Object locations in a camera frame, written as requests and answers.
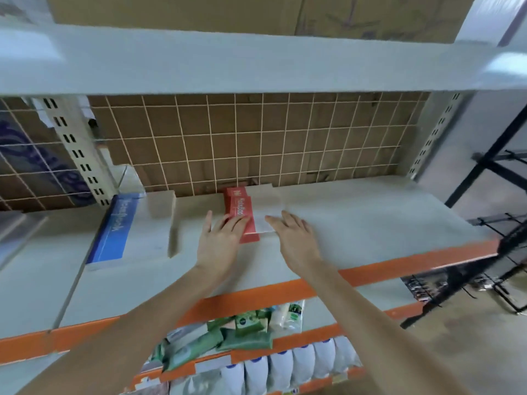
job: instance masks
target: black metal rack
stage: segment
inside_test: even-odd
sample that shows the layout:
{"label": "black metal rack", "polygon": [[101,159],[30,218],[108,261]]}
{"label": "black metal rack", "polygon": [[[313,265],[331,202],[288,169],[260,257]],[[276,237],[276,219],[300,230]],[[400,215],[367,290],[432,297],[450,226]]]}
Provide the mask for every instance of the black metal rack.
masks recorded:
{"label": "black metal rack", "polygon": [[[525,159],[527,159],[527,152],[513,152],[510,150],[503,150],[507,143],[514,137],[514,135],[522,128],[522,126],[527,122],[527,105],[522,109],[522,111],[517,115],[517,117],[510,123],[509,126],[504,130],[504,132],[498,137],[496,142],[489,148],[489,150],[484,154],[474,154],[472,159],[476,161],[476,165],[467,175],[467,177],[461,182],[461,184],[456,188],[456,190],[451,194],[451,196],[445,202],[445,205],[452,208],[454,204],[463,196],[463,194],[470,188],[470,186],[476,181],[476,179],[485,171],[490,170],[491,172],[496,173],[501,178],[507,180],[508,182],[516,185],[517,187],[527,191],[527,179],[519,175],[516,172],[511,171],[510,169],[497,163],[499,160],[512,160],[518,163],[527,164]],[[440,306],[443,302],[451,298],[452,295],[457,293],[459,290],[463,289],[465,285],[469,284],[473,279],[483,274],[487,269],[489,269],[495,262],[500,259],[507,257],[510,252],[517,249],[524,242],[527,241],[527,219],[518,220],[518,225],[510,233],[505,234],[500,241],[500,244],[497,249],[497,255],[480,259],[475,262],[469,262],[462,265],[450,266],[446,268],[447,275],[447,285],[438,292],[438,294],[433,298],[432,301],[425,304],[423,308],[423,313],[419,316],[412,318],[407,318],[401,323],[403,329],[408,328],[413,325],[420,318],[427,315],[429,312],[434,310],[436,307]],[[500,295],[504,300],[514,309],[515,312],[521,313],[524,310],[527,310],[527,305],[517,307],[514,303],[508,298],[508,292],[501,283],[522,271],[523,265],[519,264],[512,268],[509,272],[505,273],[498,281],[494,284],[494,289],[498,295]]]}

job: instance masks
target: finger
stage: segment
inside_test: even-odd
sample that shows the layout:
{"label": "finger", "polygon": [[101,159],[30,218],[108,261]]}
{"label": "finger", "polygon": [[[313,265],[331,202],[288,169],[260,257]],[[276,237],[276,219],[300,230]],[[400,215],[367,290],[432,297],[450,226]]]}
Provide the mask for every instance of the finger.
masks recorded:
{"label": "finger", "polygon": [[232,219],[229,219],[229,221],[225,223],[225,225],[223,226],[221,230],[227,231],[227,232],[232,231],[234,228],[234,225],[238,223],[240,220],[242,220],[243,218],[244,218],[243,215],[238,215],[238,216],[233,217]]}
{"label": "finger", "polygon": [[247,226],[247,223],[249,222],[250,218],[248,216],[245,216],[245,218],[240,219],[235,225],[232,230],[233,233],[238,236],[238,238],[241,238],[243,235],[243,231],[245,230],[245,226]]}
{"label": "finger", "polygon": [[201,229],[201,232],[209,233],[211,225],[212,225],[212,211],[209,211],[207,212],[207,216],[205,216],[205,221],[203,222],[203,228]]}
{"label": "finger", "polygon": [[304,228],[304,224],[302,223],[302,219],[300,219],[300,218],[299,218],[297,215],[295,215],[294,213],[291,213],[290,215],[291,215],[291,217],[292,217],[293,219],[295,219],[295,222],[296,222],[296,224],[297,224],[298,227],[300,227],[300,228]]}
{"label": "finger", "polygon": [[282,219],[275,218],[274,216],[266,215],[265,221],[269,223],[269,225],[274,228],[274,231],[276,231],[277,233],[281,232],[282,229],[286,227]]}
{"label": "finger", "polygon": [[304,224],[304,228],[306,229],[306,231],[309,234],[313,234],[313,227],[309,223],[307,223],[307,221],[305,221],[304,219],[302,219],[302,223]]}
{"label": "finger", "polygon": [[212,229],[213,232],[217,233],[221,230],[223,225],[225,224],[225,221],[229,218],[229,214],[223,215],[223,217],[216,222],[214,225],[214,228]]}
{"label": "finger", "polygon": [[287,211],[282,211],[282,217],[284,218],[284,222],[286,222],[286,226],[288,227],[298,226],[295,219],[291,216],[291,213]]}

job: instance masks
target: concrete floor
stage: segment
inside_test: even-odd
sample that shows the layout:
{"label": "concrete floor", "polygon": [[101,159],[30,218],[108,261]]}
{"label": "concrete floor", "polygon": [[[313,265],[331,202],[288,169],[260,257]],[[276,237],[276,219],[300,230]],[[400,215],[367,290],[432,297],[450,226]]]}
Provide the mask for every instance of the concrete floor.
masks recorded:
{"label": "concrete floor", "polygon": [[[517,305],[527,303],[527,274],[511,280]],[[527,393],[527,316],[514,315],[493,291],[461,291],[409,332],[478,395]],[[369,376],[313,395],[380,395]]]}

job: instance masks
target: orange shelf edge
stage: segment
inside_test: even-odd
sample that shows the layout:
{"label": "orange shelf edge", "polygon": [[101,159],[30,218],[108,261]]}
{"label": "orange shelf edge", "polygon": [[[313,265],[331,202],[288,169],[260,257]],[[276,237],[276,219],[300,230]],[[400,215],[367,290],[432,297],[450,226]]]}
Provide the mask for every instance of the orange shelf edge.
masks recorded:
{"label": "orange shelf edge", "polygon": [[[423,302],[414,302],[409,305],[396,307],[385,311],[389,317],[393,319],[400,318],[411,318],[423,312]],[[276,338],[273,340],[273,349],[260,349],[254,351],[244,351],[244,350],[233,350],[230,352],[222,352],[215,355],[210,355],[202,358],[197,358],[192,360],[184,365],[178,367],[177,369],[161,373],[161,368],[149,370],[143,373],[138,374],[134,377],[132,385],[136,385],[141,382],[143,378],[148,377],[150,380],[159,378],[161,382],[175,380],[180,377],[190,376],[195,374],[195,364],[203,362],[205,360],[219,358],[227,354],[231,355],[231,362],[240,363],[244,360],[255,359],[260,356],[267,356],[272,353],[282,352],[288,349],[297,348],[299,346],[311,344],[313,342],[323,341],[328,338],[337,337],[343,335],[342,329],[338,324],[327,325],[325,327],[320,327],[318,329],[304,331],[300,334],[292,334],[287,337]],[[350,371],[357,372],[356,370],[349,369],[348,377],[350,377]]]}
{"label": "orange shelf edge", "polygon": [[[353,286],[367,285],[493,255],[497,252],[497,245],[498,239],[490,239],[343,269],[339,273]],[[178,321],[175,327],[212,320],[213,318],[233,316],[248,310],[261,309],[269,305],[278,305],[315,296],[316,293],[313,289],[302,279],[221,294],[199,301]],[[109,326],[118,318],[119,316],[104,318],[51,330],[49,333],[51,342],[42,332],[0,339],[0,363],[44,356],[49,352],[67,351],[90,335]],[[28,349],[25,344],[31,344],[31,347]]]}

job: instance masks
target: wire grid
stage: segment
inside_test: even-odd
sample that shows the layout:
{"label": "wire grid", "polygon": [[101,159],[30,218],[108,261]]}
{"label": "wire grid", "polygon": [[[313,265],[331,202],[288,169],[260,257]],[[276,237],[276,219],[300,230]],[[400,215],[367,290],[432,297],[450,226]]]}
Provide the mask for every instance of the wire grid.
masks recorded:
{"label": "wire grid", "polygon": [[[89,191],[81,191],[81,192],[74,192],[74,191],[67,191],[61,181],[57,178],[57,174],[63,174],[63,173],[73,173],[77,172],[77,169],[74,167],[69,169],[61,169],[61,170],[53,170],[49,166],[46,159],[43,157],[40,147],[46,147],[50,145],[58,145],[60,147],[63,147],[62,143],[60,141],[51,141],[51,142],[33,142],[31,139],[31,136],[29,135],[29,132],[34,132],[35,128],[30,127],[24,127],[24,125],[21,123],[19,118],[16,115],[16,112],[24,112],[24,113],[30,113],[34,112],[36,113],[35,109],[32,109],[31,106],[27,106],[27,108],[24,109],[17,109],[17,108],[11,108],[8,102],[5,102],[4,99],[0,100],[1,109],[3,111],[0,111],[0,114],[8,114],[9,118],[12,120],[12,122],[3,122],[7,123],[8,127],[10,129],[14,129],[17,132],[23,134],[27,139],[29,139],[28,143],[13,143],[12,140],[7,139],[5,141],[2,141],[0,139],[0,163],[4,164],[6,166],[7,172],[0,173],[0,179],[5,183],[5,181],[9,181],[10,177],[16,178],[19,180],[20,183],[23,184],[25,187],[25,191],[27,191],[30,196],[18,196],[18,197],[7,197],[5,195],[5,192],[9,190],[8,188],[0,188],[0,211],[6,210],[22,210],[24,212],[33,212],[33,211],[45,211],[49,209],[56,209],[56,208],[63,208],[63,207],[73,207],[76,206],[76,204],[73,202],[73,199],[71,196],[76,195],[82,195],[86,198],[86,204],[88,204],[91,199],[91,193]],[[4,148],[12,148],[12,147],[26,147],[26,149],[32,149],[35,153],[35,157],[42,163],[43,166],[45,166],[45,170],[38,170],[38,171],[29,171],[29,172],[19,172],[16,169],[16,166],[13,166],[12,163],[9,161],[9,159],[4,155]],[[62,160],[59,160],[59,162],[66,162],[70,166],[74,166],[73,162],[69,158],[69,156],[61,156]],[[42,179],[42,188],[37,185],[36,186],[30,186],[27,183],[27,180],[33,178]],[[46,195],[43,190],[44,187],[49,186],[51,182],[51,185],[56,187],[56,192],[53,195]]]}
{"label": "wire grid", "polygon": [[[287,98],[284,98],[284,101],[281,101],[281,102],[267,102],[268,94],[253,95],[255,98],[257,98],[257,100],[252,101],[252,102],[244,102],[244,99],[246,99],[247,96],[242,99],[239,99],[240,96],[244,96],[244,95],[232,95],[232,102],[228,102],[228,103],[211,103],[209,101],[209,95],[203,95],[205,102],[195,103],[195,104],[191,103],[191,104],[184,104],[184,105],[181,105],[181,103],[178,101],[178,98],[181,96],[186,96],[186,95],[175,95],[174,104],[159,104],[159,105],[150,105],[150,104],[146,105],[145,100],[144,100],[144,97],[146,96],[140,96],[141,97],[140,106],[138,105],[112,105],[111,100],[109,100],[109,98],[105,96],[104,106],[94,104],[92,105],[92,108],[95,111],[95,113],[97,112],[98,109],[109,109],[111,111],[113,123],[115,127],[117,128],[119,137],[115,138],[115,137],[107,136],[106,137],[107,141],[111,142],[116,139],[120,140],[124,146],[123,148],[125,149],[125,152],[126,152],[126,158],[131,162],[132,165],[138,166],[138,167],[156,165],[160,167],[163,180],[161,181],[158,180],[157,182],[155,180],[150,181],[149,179],[143,180],[143,184],[145,185],[148,191],[160,191],[160,190],[166,190],[170,188],[172,190],[175,190],[177,195],[186,196],[186,195],[199,195],[203,193],[214,193],[214,192],[220,191],[222,188],[226,186],[251,185],[251,184],[259,184],[259,183],[261,184],[273,183],[273,185],[281,186],[281,185],[291,185],[291,184],[312,183],[312,182],[335,180],[335,179],[349,179],[353,177],[368,177],[368,176],[383,175],[383,174],[393,174],[393,172],[395,172],[395,168],[398,163],[398,161],[394,159],[395,151],[401,146],[400,141],[403,138],[406,128],[415,124],[412,122],[412,115],[414,114],[414,112],[420,112],[422,105],[424,104],[424,100],[426,99],[427,93],[419,92],[418,95],[415,96],[415,98],[408,99],[408,100],[403,100],[403,96],[404,96],[403,93],[400,93],[399,97],[396,100],[393,99],[393,97],[391,98],[392,100],[390,99],[383,100],[382,93],[377,93],[377,98],[372,97],[372,93],[362,93],[360,94],[358,99],[354,101],[346,100],[346,99],[342,100],[339,98],[340,95],[337,95],[337,94],[335,94],[335,98],[332,101],[317,101],[316,97],[319,94],[320,93],[311,94],[310,101],[303,100],[303,101],[297,101],[297,102],[293,102],[291,100],[291,93],[286,94]],[[351,118],[351,121],[349,122],[349,125],[345,127],[332,127],[335,109],[337,105],[341,103],[347,103],[351,107],[355,108],[353,116]],[[353,122],[355,120],[355,114],[357,113],[358,106],[361,103],[373,103],[376,105],[375,113],[373,114],[371,118],[371,123],[369,126],[353,126]],[[392,116],[387,125],[385,124],[385,125],[375,126],[373,125],[373,123],[376,117],[376,112],[381,103],[392,103],[395,105],[395,109],[392,111]],[[405,122],[405,124],[398,125],[402,129],[402,135],[398,143],[396,145],[383,146],[382,143],[388,133],[389,128],[395,127],[395,125],[392,125],[392,119],[395,116],[397,108],[402,103],[413,103],[414,104],[412,115],[409,118],[409,120]],[[307,125],[304,128],[291,129],[288,127],[290,106],[295,105],[295,104],[309,104],[310,105],[309,119],[307,120]],[[311,125],[313,106],[316,104],[332,104],[333,106],[331,119],[329,121],[329,124],[325,127],[312,127]],[[252,130],[246,131],[240,127],[238,110],[243,105],[253,105],[253,106],[258,105],[259,106],[259,109],[258,109],[259,130],[258,131],[252,131]],[[280,128],[279,130],[264,129],[265,106],[270,106],[270,105],[285,105],[285,108],[286,108],[285,123],[284,123],[284,127]],[[216,107],[216,106],[233,106],[234,120],[232,122],[232,125],[233,125],[232,132],[213,132],[213,125],[212,125],[212,119],[211,119],[211,107]],[[177,124],[179,125],[176,131],[178,132],[175,132],[173,135],[155,135],[154,130],[152,129],[152,123],[151,123],[151,118],[150,118],[148,109],[157,108],[157,107],[159,108],[173,107],[176,109],[177,115],[178,115]],[[202,132],[193,134],[190,132],[185,132],[185,130],[183,130],[182,132],[179,132],[179,130],[181,130],[180,128],[183,128],[182,119],[181,119],[181,108],[187,108],[187,107],[206,107],[207,126],[208,126],[206,134]],[[118,109],[121,111],[126,111],[128,108],[133,108],[133,109],[141,108],[144,110],[144,114],[146,115],[148,119],[149,131],[151,134],[150,136],[130,136],[130,135],[123,136],[123,133],[122,133],[123,128],[120,126],[118,119],[116,119],[114,112]],[[375,147],[366,147],[367,140],[370,136],[370,131],[372,128],[376,128],[376,127],[385,127],[384,136],[381,140],[381,145],[375,146]],[[363,128],[367,128],[368,132],[362,143],[362,146],[346,147],[346,143],[347,143],[347,140],[350,134],[353,133],[355,129],[363,129]],[[342,146],[338,150],[335,150],[335,149],[331,150],[331,152],[340,151],[340,159],[339,159],[338,164],[326,170],[325,172],[323,172],[322,166],[324,162],[324,157],[326,153],[329,152],[329,150],[327,150],[329,137],[334,129],[347,129],[347,136]],[[310,139],[309,136],[310,134],[316,131],[327,131],[326,136],[325,136],[325,141],[324,141],[324,147],[319,151],[310,151],[308,149],[308,141]],[[264,136],[266,136],[269,133],[274,133],[274,132],[278,134],[283,133],[284,135],[283,143],[281,144],[281,152],[278,152],[278,153],[262,152],[262,147],[264,146],[264,142],[262,140]],[[306,137],[304,140],[304,147],[301,152],[287,152],[287,153],[285,152],[286,135],[287,133],[290,133],[290,132],[306,132]],[[259,134],[259,144],[258,144],[259,152],[255,153],[254,155],[251,154],[250,156],[240,156],[239,150],[240,150],[240,147],[243,146],[243,144],[240,143],[239,135],[240,134],[242,135],[243,134],[255,134],[255,133]],[[228,157],[217,156],[218,150],[214,146],[214,137],[215,136],[229,136],[229,135],[232,135],[234,137],[234,154]],[[182,139],[183,149],[184,149],[184,160],[183,161],[181,161],[181,159],[164,160],[160,156],[160,152],[158,149],[158,142],[162,141],[163,139],[169,139],[172,137],[180,137]],[[203,141],[203,146],[205,146],[204,144],[205,142],[210,144],[210,154],[211,154],[210,157],[196,158],[196,157],[192,157],[191,155],[189,156],[189,151],[188,151],[189,149],[188,149],[187,142],[192,137],[201,137]],[[153,139],[153,144],[155,147],[155,154],[156,154],[154,155],[155,160],[153,162],[148,162],[148,163],[134,162],[133,155],[128,150],[127,140],[142,140],[142,139]],[[392,155],[389,161],[384,161],[383,163],[377,163],[377,164],[370,163],[367,166],[359,165],[360,156],[362,155],[362,152],[370,148],[376,149],[374,160],[377,159],[379,155],[379,151],[382,148],[391,149],[393,152],[392,152]],[[346,171],[348,172],[346,172],[346,175],[341,177],[339,172],[342,171],[343,169],[341,166],[341,163],[343,161],[343,155],[344,155],[344,152],[348,150],[351,150],[351,151],[358,150],[358,158],[354,166],[352,166],[351,168],[349,167],[345,168]],[[284,156],[293,156],[296,154],[301,155],[299,169],[293,170],[293,171],[289,169],[285,171],[284,170],[284,163],[285,163]],[[320,161],[318,162],[318,168],[309,170],[304,167],[304,162],[308,154],[310,156],[314,156],[315,154],[320,155]],[[240,172],[239,172],[240,159],[250,158],[253,156],[257,157],[258,160],[260,161],[257,174],[254,174],[252,176],[240,175]],[[262,169],[265,167],[265,162],[263,158],[268,159],[268,157],[273,157],[273,156],[280,157],[279,169],[273,172],[272,174],[263,173]],[[220,177],[218,175],[217,161],[221,161],[221,160],[232,160],[234,162],[235,168],[230,176],[222,175]],[[186,170],[188,171],[187,179],[178,179],[176,181],[167,179],[166,165],[173,163],[173,162],[186,163],[187,165]],[[203,163],[211,162],[210,164],[211,174],[205,179],[197,179],[196,177],[194,177],[195,173],[193,174],[192,172],[191,164],[195,162],[203,162]]]}

